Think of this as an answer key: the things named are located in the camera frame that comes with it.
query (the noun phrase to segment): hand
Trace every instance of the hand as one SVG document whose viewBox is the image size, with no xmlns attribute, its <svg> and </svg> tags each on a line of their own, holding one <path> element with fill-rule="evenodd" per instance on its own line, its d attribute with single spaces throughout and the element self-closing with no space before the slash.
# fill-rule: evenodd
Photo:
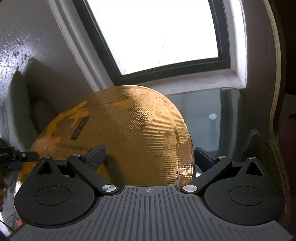
<svg viewBox="0 0 296 241">
<path fill-rule="evenodd" d="M 8 187 L 7 182 L 3 180 L 2 186 L 3 186 L 3 189 L 7 188 Z M 0 190 L 0 212 L 3 211 L 3 204 L 4 204 L 4 200 L 3 200 L 4 199 L 4 190 L 3 189 Z"/>
</svg>

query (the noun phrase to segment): black label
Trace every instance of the black label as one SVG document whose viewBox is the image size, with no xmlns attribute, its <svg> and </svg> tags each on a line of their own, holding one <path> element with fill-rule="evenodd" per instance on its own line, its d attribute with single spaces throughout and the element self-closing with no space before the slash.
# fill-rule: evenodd
<svg viewBox="0 0 296 241">
<path fill-rule="evenodd" d="M 80 132 L 82 131 L 83 127 L 85 126 L 85 124 L 87 123 L 87 121 L 89 120 L 89 117 L 83 117 L 82 120 L 80 121 L 79 125 L 77 126 L 74 134 L 71 136 L 71 140 L 76 140 L 80 134 Z"/>
</svg>

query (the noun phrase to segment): triangular cutout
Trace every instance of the triangular cutout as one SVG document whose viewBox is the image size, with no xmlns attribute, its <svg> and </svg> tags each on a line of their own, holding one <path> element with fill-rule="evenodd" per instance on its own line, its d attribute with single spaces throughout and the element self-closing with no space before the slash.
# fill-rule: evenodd
<svg viewBox="0 0 296 241">
<path fill-rule="evenodd" d="M 52 168 L 50 167 L 50 164 L 48 161 L 45 161 L 42 163 L 41 167 L 36 172 L 37 176 L 44 175 L 44 174 L 51 174 L 53 173 Z"/>
<path fill-rule="evenodd" d="M 260 168 L 258 167 L 257 163 L 255 162 L 251 162 L 247 171 L 246 171 L 246 174 L 249 174 L 249 175 L 255 175 L 255 176 L 263 176 L 263 173 L 261 172 Z"/>
</svg>

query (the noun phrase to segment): curved beige edge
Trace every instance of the curved beige edge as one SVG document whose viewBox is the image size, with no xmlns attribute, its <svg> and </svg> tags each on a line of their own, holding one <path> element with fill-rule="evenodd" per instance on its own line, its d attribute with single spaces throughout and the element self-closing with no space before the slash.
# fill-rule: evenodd
<svg viewBox="0 0 296 241">
<path fill-rule="evenodd" d="M 279 220 L 279 223 L 283 227 L 287 227 L 291 220 L 290 185 L 289 185 L 287 170 L 286 170 L 286 167 L 285 167 L 285 164 L 284 164 L 281 152 L 279 150 L 279 147 L 277 145 L 277 140 L 274 134 L 274 115 L 276 111 L 276 106 L 278 104 L 279 91 L 281 87 L 281 74 L 282 74 L 281 73 L 281 45 L 279 40 L 278 28 L 276 26 L 276 21 L 275 21 L 271 6 L 268 0 L 263 0 L 263 2 L 266 7 L 266 11 L 270 20 L 270 24 L 271 24 L 271 28 L 274 36 L 275 49 L 276 49 L 276 81 L 275 81 L 275 87 L 274 87 L 274 97 L 273 97 L 270 117 L 269 117 L 270 140 L 267 142 L 267 144 L 272 149 L 273 155 L 275 157 L 275 161 L 276 161 L 277 168 L 279 170 L 280 179 L 281 179 L 282 191 L 286 199 L 285 210 L 281 216 L 281 219 Z"/>
</svg>

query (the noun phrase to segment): white window trim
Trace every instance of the white window trim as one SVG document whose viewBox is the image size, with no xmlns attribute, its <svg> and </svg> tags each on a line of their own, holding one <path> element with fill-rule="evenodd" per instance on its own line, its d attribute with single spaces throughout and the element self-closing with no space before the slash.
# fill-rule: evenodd
<svg viewBox="0 0 296 241">
<path fill-rule="evenodd" d="M 114 86 L 82 24 L 72 0 L 48 0 L 58 26 L 86 80 L 96 92 Z M 229 30 L 230 69 L 186 74 L 153 80 L 139 85 L 162 94 L 233 87 L 246 87 L 246 31 L 238 0 L 223 0 Z"/>
</svg>

